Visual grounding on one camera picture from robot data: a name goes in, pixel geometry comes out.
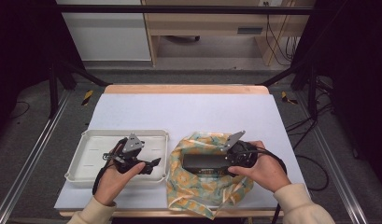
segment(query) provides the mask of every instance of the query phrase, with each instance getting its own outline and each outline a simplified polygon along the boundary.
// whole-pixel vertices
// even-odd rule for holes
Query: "person's right hand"
[[[250,144],[265,148],[262,141],[250,142]],[[272,192],[276,192],[276,190],[290,184],[290,180],[278,161],[261,153],[258,155],[257,162],[253,167],[231,166],[228,171],[236,175],[245,175],[257,182],[261,187]]]

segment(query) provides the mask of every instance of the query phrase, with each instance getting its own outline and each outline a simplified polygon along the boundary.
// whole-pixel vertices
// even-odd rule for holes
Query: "person's left hand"
[[[140,162],[128,172],[121,174],[114,165],[109,166],[100,179],[94,199],[106,206],[113,205],[114,199],[123,190],[131,178],[138,175],[144,168],[145,163]]]

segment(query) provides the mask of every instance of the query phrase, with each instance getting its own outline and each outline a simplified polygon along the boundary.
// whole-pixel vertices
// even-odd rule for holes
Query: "white cabinet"
[[[68,5],[141,5],[139,0],[57,0]],[[63,13],[82,61],[150,61],[142,13]]]

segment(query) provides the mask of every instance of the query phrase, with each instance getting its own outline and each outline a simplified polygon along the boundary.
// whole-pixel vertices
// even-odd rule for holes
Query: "gray floor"
[[[123,69],[119,63],[90,63],[89,70],[94,75],[114,83],[255,84],[278,74],[285,68],[276,64],[270,67],[264,66],[258,53],[243,48],[245,43],[256,48],[255,43],[249,38],[202,37],[199,43],[181,41],[183,40],[170,38],[163,40],[165,48],[160,50],[159,64],[156,67],[142,63],[127,63],[130,66]],[[201,51],[205,48],[204,44],[211,49]],[[190,46],[196,49],[189,51]],[[302,104],[294,105],[281,100],[282,91],[285,91],[290,99],[299,102],[304,99],[304,92],[290,90],[291,78],[285,78],[270,87],[285,126],[303,120],[307,116]],[[26,220],[28,223],[38,223],[38,221],[53,223],[53,220],[66,220],[53,209],[53,205],[63,186],[64,174],[75,152],[80,134],[87,129],[95,104],[104,90],[83,78],[77,77],[77,80],[79,83],[76,89],[71,91],[68,104],[11,212],[12,223],[19,221],[19,218],[22,220],[31,218]],[[88,90],[94,91],[92,98],[88,105],[81,105]],[[321,101],[319,107],[330,102],[325,95],[319,100]],[[19,96],[19,101],[27,102],[30,105],[29,110],[16,119],[10,119],[0,136],[0,204],[48,121],[50,106],[48,82],[24,90]],[[17,104],[13,116],[19,115],[25,109],[25,104]],[[305,124],[292,133],[302,133],[308,125]],[[315,130],[321,130],[323,133],[369,223],[382,223],[382,187],[368,162],[353,158],[351,145],[337,117],[330,111],[320,115]],[[290,140],[295,144],[299,137],[298,134],[290,135]],[[327,168],[320,152],[320,144],[317,143],[313,132],[295,149],[295,154],[312,158]],[[308,187],[319,188],[324,185],[324,175],[315,164],[302,158],[299,159],[299,163]],[[340,192],[332,181],[332,174],[329,186],[325,190],[310,191],[312,199],[325,207],[337,223],[352,223]],[[255,220],[259,223],[269,222],[263,218]]]

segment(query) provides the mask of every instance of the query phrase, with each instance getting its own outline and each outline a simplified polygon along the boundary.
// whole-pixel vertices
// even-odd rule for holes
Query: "floor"
[[[202,36],[199,42],[166,37],[155,67],[138,62],[86,64],[92,74],[113,83],[258,84],[287,67],[278,63],[263,65],[258,51],[250,50],[256,48],[253,39],[246,37]],[[282,55],[277,56],[282,63],[286,61]],[[292,91],[292,78],[286,77],[269,87],[286,127],[308,117],[304,108],[306,90]],[[45,145],[36,146],[35,143],[50,122],[49,83],[46,81],[21,93],[19,102],[25,103],[17,104],[13,118],[7,121],[1,133],[0,208],[8,193],[16,192],[10,195],[16,203],[6,204],[7,223],[64,223],[67,220],[53,206],[80,134],[87,130],[93,109],[104,90],[82,77],[76,76],[76,79],[75,90],[60,91],[61,97],[67,101],[57,124],[45,135]],[[81,105],[89,90],[93,90],[91,100],[87,105]],[[287,94],[288,101],[283,101],[282,92]],[[330,98],[323,91],[320,93],[318,107],[322,108],[330,103]],[[298,162],[309,188],[319,189],[327,182],[322,169],[304,156],[317,161],[328,171],[327,188],[310,190],[311,197],[326,208],[337,223],[382,223],[382,187],[368,162],[354,159],[351,145],[333,112],[331,107],[321,111],[317,126],[294,149],[300,156]],[[306,132],[309,126],[310,122],[306,122],[289,132],[294,147],[301,139],[300,133]],[[30,162],[29,155],[37,161],[32,163],[32,173],[18,176],[26,173],[23,165]],[[254,218],[254,222],[269,223],[269,219]]]

